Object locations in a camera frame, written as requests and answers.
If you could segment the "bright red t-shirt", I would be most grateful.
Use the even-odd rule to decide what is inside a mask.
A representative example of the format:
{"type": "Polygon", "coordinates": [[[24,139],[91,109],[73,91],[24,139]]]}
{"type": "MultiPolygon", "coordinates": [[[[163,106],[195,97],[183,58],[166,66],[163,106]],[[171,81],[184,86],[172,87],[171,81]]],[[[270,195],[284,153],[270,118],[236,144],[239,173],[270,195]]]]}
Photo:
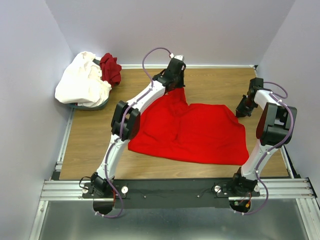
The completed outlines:
{"type": "Polygon", "coordinates": [[[188,104],[183,88],[153,102],[141,115],[130,151],[181,162],[243,165],[246,130],[223,104],[188,104]]]}

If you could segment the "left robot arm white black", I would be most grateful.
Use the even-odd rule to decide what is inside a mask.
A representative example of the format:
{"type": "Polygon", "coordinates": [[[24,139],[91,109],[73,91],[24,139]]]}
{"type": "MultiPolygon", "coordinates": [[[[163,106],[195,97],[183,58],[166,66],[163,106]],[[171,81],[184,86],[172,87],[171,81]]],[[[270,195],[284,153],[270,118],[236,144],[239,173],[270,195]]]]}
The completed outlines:
{"type": "Polygon", "coordinates": [[[172,56],[167,68],[154,75],[148,86],[128,101],[119,101],[111,120],[111,137],[105,156],[84,189],[104,198],[110,194],[116,168],[128,143],[138,134],[142,113],[166,93],[183,88],[186,64],[183,55],[172,56]]]}

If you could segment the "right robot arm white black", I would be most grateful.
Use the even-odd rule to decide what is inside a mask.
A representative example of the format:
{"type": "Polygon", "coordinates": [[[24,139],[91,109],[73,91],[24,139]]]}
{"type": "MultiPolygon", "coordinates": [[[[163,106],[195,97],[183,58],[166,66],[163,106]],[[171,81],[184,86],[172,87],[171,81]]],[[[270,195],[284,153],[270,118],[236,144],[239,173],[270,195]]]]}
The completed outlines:
{"type": "Polygon", "coordinates": [[[250,80],[246,95],[235,110],[237,118],[250,117],[253,110],[261,107],[262,115],[256,128],[257,142],[248,160],[233,175],[228,188],[235,196],[252,193],[257,186],[262,169],[271,156],[293,135],[298,110],[283,103],[288,97],[280,96],[264,87],[264,80],[255,77],[250,80]]]}

